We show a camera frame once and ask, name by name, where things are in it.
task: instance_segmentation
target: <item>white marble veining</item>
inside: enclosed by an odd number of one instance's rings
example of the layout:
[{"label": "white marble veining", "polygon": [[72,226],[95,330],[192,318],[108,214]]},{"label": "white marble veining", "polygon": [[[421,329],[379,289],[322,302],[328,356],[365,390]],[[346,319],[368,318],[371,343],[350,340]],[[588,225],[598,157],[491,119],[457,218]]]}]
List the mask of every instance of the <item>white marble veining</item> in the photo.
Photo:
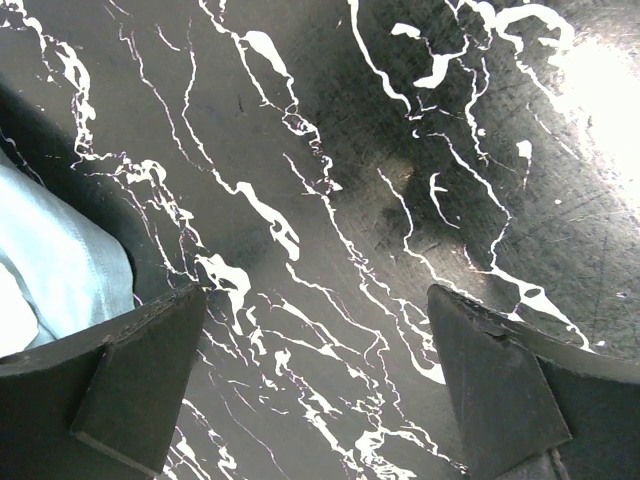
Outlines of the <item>white marble veining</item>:
[{"label": "white marble veining", "polygon": [[[445,110],[438,106],[419,108],[419,111],[414,111],[415,107],[412,106],[414,99],[408,98],[407,95],[392,87],[390,74],[376,66],[359,30],[358,14],[363,3],[359,0],[346,1],[349,6],[349,24],[354,41],[357,43],[367,65],[379,78],[381,94],[386,95],[393,101],[401,102],[406,107],[407,114],[404,121],[411,122],[420,119],[422,115],[435,110],[447,114]],[[510,42],[514,48],[513,62],[516,67],[528,76],[530,81],[549,98],[560,112],[563,114],[567,112],[561,99],[544,86],[535,71],[520,59],[520,54],[524,48],[522,39],[507,33],[507,28],[513,22],[529,17],[544,21],[549,30],[559,28],[561,35],[558,40],[546,37],[539,38],[542,44],[557,50],[557,56],[554,55],[549,58],[549,63],[553,64],[558,61],[563,52],[571,49],[572,46],[574,31],[566,20],[551,8],[537,4],[505,8],[496,12],[496,9],[488,2],[460,0],[457,5],[450,1],[445,1],[444,3],[454,12],[456,18],[458,18],[458,11],[463,4],[470,6],[473,11],[478,13],[483,19],[483,28],[489,37],[492,38],[492,35],[496,33],[500,38]],[[241,399],[254,412],[256,411],[254,407],[257,408],[256,402],[258,402],[276,415],[282,417],[296,416],[299,422],[305,422],[310,428],[314,429],[315,433],[323,439],[324,446],[341,462],[346,478],[360,480],[371,478],[367,476],[366,472],[374,472],[374,475],[380,479],[423,478],[421,472],[414,472],[385,458],[383,447],[389,439],[406,442],[413,447],[419,448],[425,455],[431,455],[437,461],[450,464],[452,468],[463,472],[465,467],[459,463],[460,459],[449,458],[440,451],[439,439],[436,435],[432,436],[426,428],[421,426],[421,419],[411,418],[405,414],[402,392],[397,388],[397,379],[390,373],[391,369],[388,365],[391,350],[391,341],[386,336],[388,334],[375,326],[369,325],[366,318],[360,318],[357,312],[349,311],[341,300],[340,292],[318,284],[315,280],[307,278],[307,274],[302,273],[304,270],[298,265],[308,256],[314,255],[314,251],[307,248],[304,242],[301,241],[301,236],[296,232],[294,222],[288,218],[290,215],[287,212],[278,211],[274,206],[269,205],[266,200],[261,199],[259,193],[257,193],[260,189],[256,185],[246,181],[233,183],[225,179],[224,175],[216,167],[215,146],[209,139],[200,138],[197,135],[189,115],[193,106],[192,94],[199,74],[198,68],[202,61],[199,57],[199,45],[192,39],[191,32],[189,30],[184,32],[184,38],[178,42],[176,39],[170,41],[159,24],[154,24],[150,27],[154,35],[157,35],[161,40],[162,47],[167,51],[167,54],[185,56],[185,58],[189,59],[191,65],[191,71],[184,72],[189,81],[187,88],[183,92],[182,108],[176,109],[173,104],[163,97],[161,91],[148,77],[145,70],[144,55],[140,53],[136,44],[137,27],[133,23],[132,14],[120,6],[117,0],[109,0],[105,4],[106,10],[116,25],[119,40],[126,44],[133,62],[137,65],[140,82],[153,93],[166,118],[166,131],[163,134],[170,135],[176,148],[189,165],[199,169],[203,175],[210,176],[212,182],[220,186],[229,196],[238,197],[242,201],[246,201],[247,205],[264,221],[266,228],[271,233],[273,242],[278,244],[279,248],[282,248],[283,252],[285,252],[286,258],[281,266],[289,275],[290,281],[297,287],[306,289],[309,294],[314,293],[321,296],[327,308],[332,311],[335,321],[356,329],[365,338],[372,338],[373,340],[367,348],[357,348],[348,340],[341,339],[332,331],[331,325],[323,322],[323,318],[315,315],[313,311],[303,311],[303,307],[298,304],[297,299],[284,298],[273,291],[256,291],[252,285],[252,278],[247,271],[235,266],[231,260],[223,258],[219,253],[207,253],[208,247],[203,242],[201,233],[195,226],[194,214],[180,205],[179,195],[172,192],[168,186],[170,183],[170,178],[167,178],[169,174],[162,166],[161,160],[130,158],[125,151],[96,151],[93,141],[97,134],[92,131],[92,122],[99,118],[100,111],[96,110],[90,103],[92,73],[83,63],[82,51],[64,41],[55,39],[47,33],[46,19],[32,17],[21,0],[4,0],[0,2],[0,6],[13,12],[16,18],[22,22],[23,27],[30,29],[31,32],[38,36],[40,52],[37,53],[41,56],[42,62],[53,81],[57,83],[67,82],[74,89],[73,96],[69,99],[71,106],[69,114],[73,117],[76,126],[74,145],[78,156],[77,164],[84,161],[108,161],[110,165],[115,165],[111,173],[96,173],[95,175],[102,175],[110,179],[122,189],[123,195],[125,195],[131,207],[144,222],[150,240],[161,253],[164,259],[163,267],[168,272],[201,282],[207,288],[226,295],[231,305],[232,318],[224,318],[222,313],[213,313],[211,310],[209,314],[213,322],[229,331],[229,340],[220,340],[208,330],[205,330],[204,335],[212,347],[216,348],[219,355],[227,356],[230,359],[229,361],[237,361],[243,368],[256,373],[260,378],[260,385],[245,386],[242,382],[237,381],[234,383],[233,379],[222,378],[215,369],[214,360],[208,359],[203,352],[200,352],[201,363],[210,368],[208,376],[213,387],[223,383],[232,385],[231,388],[235,391],[235,397]],[[427,316],[418,305],[401,298],[393,291],[392,287],[390,287],[391,282],[388,282],[383,274],[376,271],[373,262],[363,253],[365,248],[359,245],[356,239],[350,238],[336,219],[339,206],[332,201],[330,194],[340,191],[342,187],[331,178],[331,169],[341,159],[331,158],[324,153],[322,132],[299,112],[298,107],[301,100],[296,95],[296,81],[291,73],[294,70],[289,68],[283,60],[283,55],[279,52],[281,46],[274,42],[268,32],[259,30],[260,27],[258,25],[256,25],[255,29],[242,32],[234,31],[228,27],[224,16],[225,13],[233,9],[233,2],[227,3],[225,0],[221,0],[219,4],[214,6],[213,2],[200,0],[198,6],[198,13],[207,18],[211,25],[211,34],[216,35],[218,41],[220,41],[219,37],[224,37],[224,41],[232,44],[237,50],[239,61],[242,63],[247,77],[261,99],[261,106],[276,112],[280,116],[282,124],[293,135],[304,138],[308,143],[309,150],[321,162],[323,178],[307,178],[301,173],[301,169],[296,163],[296,158],[289,152],[283,151],[282,157],[278,159],[289,166],[292,175],[299,179],[300,187],[305,194],[316,200],[326,212],[326,222],[335,230],[332,233],[338,238],[342,247],[340,255],[359,278],[359,283],[354,285],[354,290],[358,291],[357,294],[360,295],[363,302],[378,310],[388,320],[389,325],[393,326],[400,342],[404,346],[402,354],[410,358],[410,364],[415,369],[415,372],[425,382],[429,382],[429,385],[434,387],[443,385],[444,375],[440,364],[437,362],[437,356],[434,355],[435,348],[433,346],[433,338],[428,330]],[[4,26],[4,28],[13,27],[10,24]],[[567,330],[579,338],[582,348],[592,351],[591,343],[587,336],[551,302],[546,295],[544,286],[531,283],[525,278],[516,278],[513,274],[498,266],[499,254],[497,253],[497,247],[510,227],[513,216],[507,207],[503,205],[503,202],[499,200],[494,186],[473,166],[475,160],[482,161],[488,167],[492,165],[489,155],[482,148],[481,141],[482,138],[492,132],[490,127],[483,125],[481,119],[476,119],[473,113],[474,106],[478,99],[486,94],[491,81],[491,72],[486,58],[482,57],[481,68],[470,67],[465,63],[465,56],[468,50],[472,48],[472,42],[467,33],[464,34],[463,49],[451,54],[432,52],[428,41],[421,37],[420,29],[407,23],[396,23],[390,34],[394,36],[405,35],[415,41],[424,41],[425,48],[428,49],[433,58],[432,73],[416,79],[414,86],[421,89],[437,88],[449,74],[450,67],[454,62],[458,62],[471,75],[472,80],[468,86],[471,93],[466,104],[464,121],[469,126],[469,136],[477,155],[474,162],[463,158],[457,152],[454,142],[443,132],[422,133],[418,128],[415,128],[413,129],[413,137],[434,137],[445,142],[452,160],[473,177],[477,182],[478,189],[502,212],[504,217],[503,227],[500,234],[490,245],[491,268],[486,272],[480,273],[499,277],[514,285],[519,292],[521,304],[527,305],[538,312],[544,312],[557,321],[566,324]],[[260,55],[262,59],[266,59],[273,72],[284,79],[287,95],[289,96],[289,99],[287,99],[289,106],[287,108],[282,109],[277,105],[276,99],[269,98],[268,90],[263,85],[265,80],[260,77],[260,70],[252,63],[255,62],[255,56],[247,55],[249,50]],[[484,52],[483,55],[489,55],[491,42],[489,42],[489,46],[486,49],[481,50]],[[187,144],[195,145],[199,152],[199,158],[193,158],[193,154],[189,153],[191,150],[186,148]],[[519,141],[514,146],[517,148],[518,155],[527,162],[526,174],[522,178],[522,188],[526,189],[529,175],[532,169],[535,169],[536,156],[534,152],[536,150],[527,139]],[[412,262],[424,268],[425,275],[430,275],[435,281],[478,302],[482,302],[481,298],[474,297],[472,293],[458,287],[456,282],[447,278],[446,272],[438,271],[433,262],[430,261],[428,254],[414,251],[411,248],[410,240],[414,233],[412,213],[407,207],[401,189],[394,185],[392,176],[385,173],[383,169],[378,169],[377,173],[380,179],[380,188],[388,189],[393,198],[402,206],[408,220],[409,231],[403,239],[403,253]],[[438,185],[439,175],[440,173],[434,173],[430,177],[431,189],[429,198],[435,205],[442,222],[448,227],[460,230],[460,226],[452,218],[447,218],[446,212],[441,207],[440,198],[450,192],[447,188]],[[141,184],[148,187],[151,192],[148,197],[140,196],[132,188]],[[147,207],[163,212],[179,232],[180,250],[182,252],[181,264],[180,261],[170,258],[166,254],[164,236],[149,219],[149,215],[146,213]],[[189,253],[183,244],[192,245],[200,253]],[[201,272],[203,271],[204,275],[199,273],[195,267],[191,268],[192,265],[201,267]],[[284,329],[280,331],[265,328],[261,324],[260,318],[260,312],[265,310],[278,312],[288,321],[296,322],[297,325],[304,329],[305,335],[308,336],[297,338]],[[512,312],[508,313],[512,319],[522,320],[517,313],[517,305]],[[280,341],[280,345],[283,345],[281,348],[271,349],[272,342],[267,341],[267,339],[274,338]],[[352,379],[354,386],[364,389],[367,394],[355,400],[347,398],[348,395],[345,394],[341,404],[337,404],[335,401],[332,403],[329,400],[329,393],[322,391],[314,378],[306,378],[299,373],[299,369],[302,367],[297,361],[298,358],[295,352],[301,350],[308,352],[312,358],[322,358],[322,361],[331,362],[331,365],[334,365],[336,370],[346,373]],[[268,369],[267,365],[275,365],[275,367]],[[247,393],[242,394],[241,392],[245,390],[247,390]],[[274,399],[277,399],[278,395],[285,390],[294,392],[297,399],[297,405],[294,406],[295,409],[291,406],[287,409],[277,407]],[[244,434],[250,436],[253,439],[252,441],[260,446],[260,450],[266,453],[273,467],[281,473],[282,477],[289,478],[286,474],[286,469],[279,464],[278,456],[274,453],[275,450],[261,440],[258,434],[252,433],[243,424],[242,417],[234,413],[235,406],[230,405],[229,400],[221,393],[219,395],[219,400],[224,403],[228,416],[237,423]],[[223,438],[222,434],[216,433],[216,418],[208,418],[203,414],[199,402],[206,402],[206,399],[185,399],[183,401],[183,411],[189,413],[194,425],[207,436],[210,442],[208,445],[209,450],[206,452],[198,451],[198,448],[192,446],[187,434],[178,427],[176,434],[179,437],[179,441],[171,449],[164,471],[165,476],[172,480],[190,478],[210,480],[212,478],[221,478],[221,475],[228,479],[242,478],[238,471],[244,460],[244,452],[229,447],[228,439]],[[383,412],[388,412],[389,410],[393,410],[392,414],[385,413],[383,415]],[[366,419],[366,428],[362,429],[355,440],[344,438],[335,429],[336,419],[340,419],[347,411],[356,413]],[[391,416],[393,416],[393,420],[388,420],[388,417]]]}]

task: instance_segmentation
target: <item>black marble surface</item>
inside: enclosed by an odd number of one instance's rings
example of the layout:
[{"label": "black marble surface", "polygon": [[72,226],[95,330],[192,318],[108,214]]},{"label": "black marble surface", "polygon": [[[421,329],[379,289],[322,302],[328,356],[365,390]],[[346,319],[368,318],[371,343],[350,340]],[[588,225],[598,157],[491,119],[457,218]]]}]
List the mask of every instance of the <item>black marble surface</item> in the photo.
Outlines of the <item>black marble surface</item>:
[{"label": "black marble surface", "polygon": [[167,479],[455,479],[434,282],[640,357],[637,0],[0,2],[0,128],[209,318]]}]

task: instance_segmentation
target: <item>scratch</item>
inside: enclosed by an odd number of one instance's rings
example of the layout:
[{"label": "scratch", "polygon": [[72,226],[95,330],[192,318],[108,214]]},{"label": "scratch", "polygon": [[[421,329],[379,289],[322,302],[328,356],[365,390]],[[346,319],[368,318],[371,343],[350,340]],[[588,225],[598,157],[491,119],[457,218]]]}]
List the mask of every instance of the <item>scratch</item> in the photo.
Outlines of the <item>scratch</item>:
[{"label": "scratch", "polygon": [[602,297],[602,285],[604,283],[604,267],[607,255],[607,242],[609,241],[609,227],[604,234],[604,242],[602,242],[602,259],[600,260],[600,275],[598,278],[598,294],[596,296],[596,304],[593,312],[593,328],[591,329],[591,341],[596,331],[596,323],[598,322],[598,309],[600,308],[600,298]]},{"label": "scratch", "polygon": [[364,148],[364,152],[362,152],[362,156],[360,157],[360,162],[362,163],[364,161],[364,157],[367,155],[367,152],[369,151],[369,146],[371,145],[371,139],[373,138],[373,136],[376,133],[376,130],[378,129],[378,126],[380,125],[380,122],[382,121],[382,116],[378,117],[378,121],[376,122],[376,125],[373,127],[373,130],[371,130],[371,133],[369,134],[369,137],[367,138],[366,141],[366,146]]},{"label": "scratch", "polygon": [[602,197],[603,195],[606,195],[608,193],[609,192],[607,190],[604,190],[604,191],[600,192],[599,194],[594,195],[593,197],[590,197],[590,198],[578,203],[577,205],[572,206],[571,208],[569,208],[568,210],[566,210],[564,212],[560,212],[558,214],[552,215],[552,216],[548,217],[546,220],[543,220],[541,222],[533,224],[526,233],[522,234],[522,237],[518,238],[517,240],[514,240],[512,245],[517,245],[518,243],[520,243],[525,238],[529,238],[529,237],[535,235],[537,232],[539,232],[542,228],[546,227],[548,224],[555,222],[558,218],[566,218],[570,213],[575,212],[579,208],[584,207],[585,205],[588,205],[589,203],[593,202],[594,200],[599,199],[600,197]]},{"label": "scratch", "polygon": [[570,238],[571,238],[571,235],[569,235],[568,237],[558,238],[557,240],[552,240],[549,243],[558,243],[558,242],[562,242],[563,240],[569,240]]},{"label": "scratch", "polygon": [[625,210],[617,210],[615,212],[593,213],[591,215],[585,215],[583,217],[571,218],[571,219],[567,220],[567,222],[582,222],[583,220],[586,220],[587,218],[606,217],[608,215],[617,215],[619,213],[626,213],[626,211]]},{"label": "scratch", "polygon": [[439,246],[440,246],[440,242],[434,242],[431,245],[429,245],[423,253],[430,252],[431,250],[433,250],[434,248],[437,248]]},{"label": "scratch", "polygon": [[242,98],[240,98],[240,95],[238,95],[238,110],[240,110],[240,113],[243,115],[246,115],[246,113],[244,113],[244,107],[242,106]]}]

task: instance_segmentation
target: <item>light blue cloth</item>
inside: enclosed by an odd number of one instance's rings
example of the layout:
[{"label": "light blue cloth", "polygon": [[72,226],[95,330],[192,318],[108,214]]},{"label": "light blue cloth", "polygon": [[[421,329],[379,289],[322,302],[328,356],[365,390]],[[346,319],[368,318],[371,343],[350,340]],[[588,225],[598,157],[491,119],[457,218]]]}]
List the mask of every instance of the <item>light blue cloth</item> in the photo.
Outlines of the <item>light blue cloth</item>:
[{"label": "light blue cloth", "polygon": [[38,318],[39,333],[28,348],[133,309],[133,276],[122,246],[2,151],[0,263]]}]

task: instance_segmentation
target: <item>marble countertop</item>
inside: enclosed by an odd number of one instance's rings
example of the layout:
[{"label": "marble countertop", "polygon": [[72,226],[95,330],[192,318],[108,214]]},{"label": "marble countertop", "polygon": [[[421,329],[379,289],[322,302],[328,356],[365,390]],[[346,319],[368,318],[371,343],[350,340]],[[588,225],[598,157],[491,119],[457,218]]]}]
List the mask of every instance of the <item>marble countertop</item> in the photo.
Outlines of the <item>marble countertop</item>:
[{"label": "marble countertop", "polygon": [[3,148],[208,318],[163,478],[457,479],[446,285],[640,358],[634,0],[4,0]]}]

